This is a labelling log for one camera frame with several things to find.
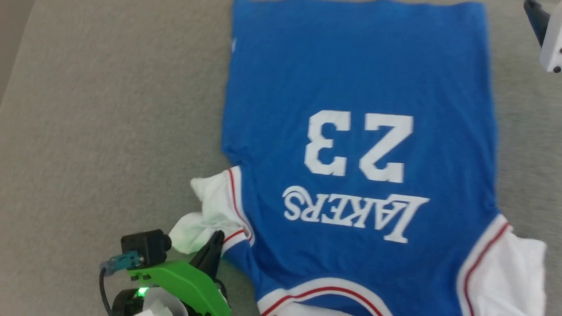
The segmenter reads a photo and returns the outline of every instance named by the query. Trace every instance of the white trim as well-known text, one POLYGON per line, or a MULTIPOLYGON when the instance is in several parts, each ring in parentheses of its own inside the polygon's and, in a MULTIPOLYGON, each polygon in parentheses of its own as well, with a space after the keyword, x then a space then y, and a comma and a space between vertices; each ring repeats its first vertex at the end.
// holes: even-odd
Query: white trim
POLYGON ((244 240, 247 240, 247 238, 242 228, 228 236, 225 236, 222 253, 224 254, 227 250, 232 248, 234 245, 244 240))
POLYGON ((489 250, 489 247, 493 246, 491 243, 497 241, 497 239, 494 240, 494 238, 502 237, 499 236, 498 234, 503 233, 505 235, 506 232, 510 232, 512 230, 512 227, 506 228, 506 225, 507 225, 507 219, 502 214, 496 216, 496 218, 494 218, 492 223, 490 223, 488 228, 486 228, 484 233, 480 236, 480 238, 478 239, 478 241, 470 251, 468 257, 466 257, 463 265, 459 270, 459 274, 457 275, 457 281, 456 281, 456 289, 457 289, 457 295, 459 297, 460 307, 463 316, 474 316, 470 312, 469 305, 471 303, 466 299, 467 295, 469 296, 469 299, 471 296, 473 296, 472 291, 470 289, 470 280, 466 280, 467 274, 470 272, 471 269, 474 270, 478 268, 475 267, 475 265, 479 264, 480 262, 477 262, 478 259, 481 256, 485 255, 485 253, 483 252, 489 250), (465 281, 469 281, 468 293, 465 293, 465 281))
POLYGON ((253 246, 255 242, 255 234, 250 225, 250 221, 246 217, 246 213, 244 212, 244 205, 242 201, 242 171, 240 170, 240 166, 232 167, 226 172, 226 178, 228 179, 228 190, 229 190, 229 203, 231 204, 233 210, 242 220, 244 226, 244 232, 247 236, 248 241, 250 242, 250 246, 253 246))
POLYGON ((339 278, 313 279, 289 290, 278 288, 269 292, 257 302, 262 316, 279 313, 292 302, 302 302, 322 295, 341 295, 361 304, 371 315, 392 316, 384 301, 368 288, 339 278))

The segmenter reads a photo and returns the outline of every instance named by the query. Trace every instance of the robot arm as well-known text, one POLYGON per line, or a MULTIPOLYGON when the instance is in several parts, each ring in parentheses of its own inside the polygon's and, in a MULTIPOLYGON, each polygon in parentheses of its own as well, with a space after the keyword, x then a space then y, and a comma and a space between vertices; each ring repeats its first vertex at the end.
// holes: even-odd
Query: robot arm
POLYGON ((537 0, 525 0, 523 5, 529 22, 541 45, 539 61, 548 72, 562 71, 562 2, 552 14, 542 9, 537 0))

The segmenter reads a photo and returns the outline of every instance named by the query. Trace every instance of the number 2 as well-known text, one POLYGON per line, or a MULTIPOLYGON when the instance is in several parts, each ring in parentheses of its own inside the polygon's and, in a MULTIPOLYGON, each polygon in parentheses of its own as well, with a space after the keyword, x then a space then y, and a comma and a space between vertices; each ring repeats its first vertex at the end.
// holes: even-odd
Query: number 2
MULTIPOLYGON (((305 150, 305 165, 312 173, 344 176, 346 174, 347 158, 334 157, 330 164, 323 164, 318 159, 322 148, 332 148, 333 139, 326 139, 322 135, 324 124, 333 124, 337 131, 348 131, 351 126, 351 113, 348 111, 322 110, 310 117, 309 140, 305 150)), ((378 169, 375 163, 398 146, 413 131, 412 116, 392 114, 365 114, 365 130, 378 130, 381 126, 392 129, 373 146, 360 160, 359 169, 367 179, 373 181, 404 182, 404 164, 388 162, 383 169, 378 169)))

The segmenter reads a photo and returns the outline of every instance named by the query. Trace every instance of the gray fabric surface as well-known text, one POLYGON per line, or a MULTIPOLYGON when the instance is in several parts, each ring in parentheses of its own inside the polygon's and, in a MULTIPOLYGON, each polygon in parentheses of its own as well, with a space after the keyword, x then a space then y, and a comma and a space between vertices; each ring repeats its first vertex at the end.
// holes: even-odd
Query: gray fabric surface
MULTIPOLYGON (((521 1, 487 3, 499 203, 517 233, 547 242, 547 315, 560 315, 562 76, 538 64, 521 1)), ((35 5, 0 106, 0 315, 103 315, 98 265, 120 236, 168 231, 199 209, 189 180, 229 166, 219 140, 230 6, 35 5)), ((228 264, 220 278, 233 314, 257 315, 249 281, 228 264)), ((132 285, 110 278, 110 299, 132 285)))

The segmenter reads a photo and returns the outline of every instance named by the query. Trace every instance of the white sleeve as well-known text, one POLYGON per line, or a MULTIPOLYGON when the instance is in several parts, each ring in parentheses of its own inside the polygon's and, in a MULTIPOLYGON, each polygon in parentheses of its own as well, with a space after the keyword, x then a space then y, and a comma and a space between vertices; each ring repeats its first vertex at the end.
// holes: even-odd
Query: white sleeve
POLYGON ((546 244, 517 237, 507 221, 490 226, 467 260, 463 316, 544 316, 546 244))
POLYGON ((237 242, 246 239, 247 221, 239 215, 236 198, 241 198, 239 167, 225 170, 209 178, 194 178, 191 187, 202 202, 201 212, 180 218, 170 231, 172 247, 190 254, 198 251, 216 231, 223 231, 223 253, 237 242))

